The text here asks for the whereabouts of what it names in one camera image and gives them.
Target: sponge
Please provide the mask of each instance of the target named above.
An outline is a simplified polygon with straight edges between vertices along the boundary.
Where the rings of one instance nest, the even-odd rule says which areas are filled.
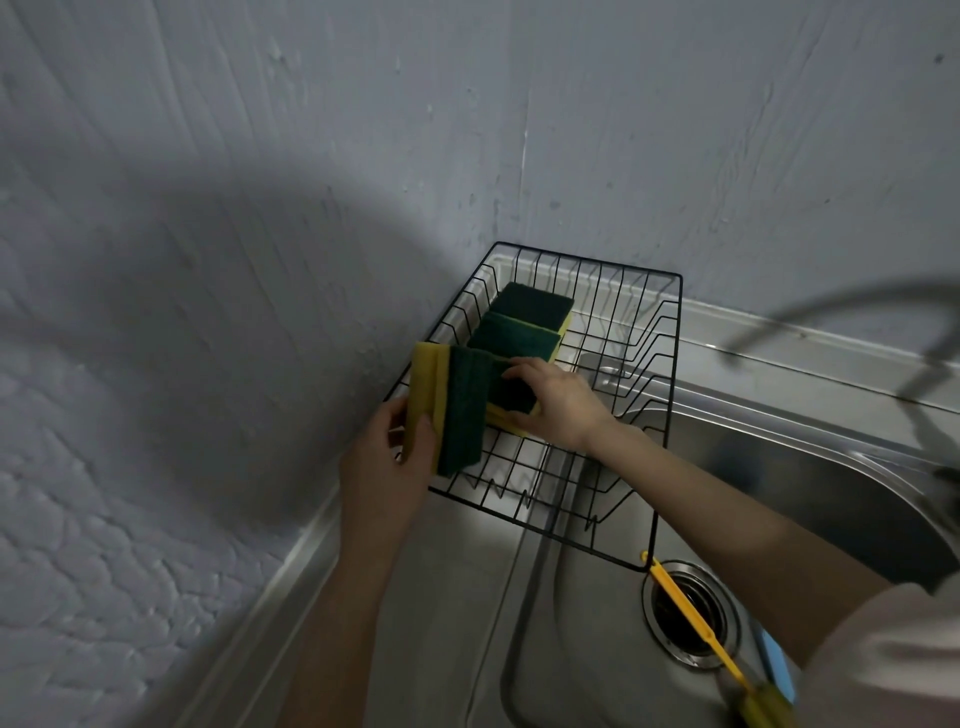
[[[493,299],[490,310],[541,328],[560,331],[573,307],[573,299],[541,291],[522,283],[507,283]]]
[[[437,436],[433,472],[449,477],[480,460],[492,358],[479,350],[419,342],[410,368],[403,459],[427,415]]]
[[[557,331],[527,324],[509,316],[488,311],[467,343],[496,356],[538,356],[550,361],[560,345]]]
[[[413,452],[417,423],[423,415],[430,418],[437,436],[433,472],[437,471],[444,440],[446,416],[446,384],[450,369],[450,347],[420,341],[414,347],[410,363],[410,393],[407,397],[407,421],[403,432],[403,459]]]
[[[477,349],[450,348],[444,443],[437,475],[449,477],[483,456],[493,357]]]
[[[490,393],[487,395],[487,402],[504,411],[514,410],[530,414],[537,403],[537,395],[523,379],[503,378],[503,373],[510,367],[511,364],[506,359],[492,361]]]

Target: black wire dish rack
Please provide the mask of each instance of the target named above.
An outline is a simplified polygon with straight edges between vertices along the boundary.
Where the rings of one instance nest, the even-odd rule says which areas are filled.
[[[507,283],[573,299],[556,362],[585,376],[621,421],[664,447],[670,433],[683,278],[665,271],[496,243],[431,329],[428,341],[465,345]],[[408,390],[410,369],[390,397]],[[659,516],[614,473],[582,453],[487,427],[483,457],[431,490],[634,571],[654,553]],[[617,519],[641,519],[648,536],[625,547],[605,539]]]

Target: white wall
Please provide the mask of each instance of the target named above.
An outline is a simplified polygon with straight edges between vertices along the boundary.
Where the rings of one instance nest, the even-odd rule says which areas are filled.
[[[492,242],[507,28],[0,2],[4,726],[171,724]]]
[[[510,65],[511,239],[764,315],[951,278],[810,323],[914,351],[960,326],[954,0],[515,0]]]

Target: drain strainer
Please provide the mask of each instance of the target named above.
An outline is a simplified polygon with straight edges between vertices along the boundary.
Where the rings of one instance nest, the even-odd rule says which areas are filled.
[[[707,570],[686,561],[664,561],[667,573],[707,621],[717,641],[731,655],[740,646],[740,619],[726,590]],[[643,616],[654,638],[670,655],[696,669],[717,669],[720,658],[690,626],[657,580],[647,574],[642,590]]]

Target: white sleeve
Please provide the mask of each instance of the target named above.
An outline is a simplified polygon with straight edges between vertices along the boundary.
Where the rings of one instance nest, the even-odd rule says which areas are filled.
[[[960,726],[960,573],[931,596],[903,584],[875,596],[804,671],[803,728]]]

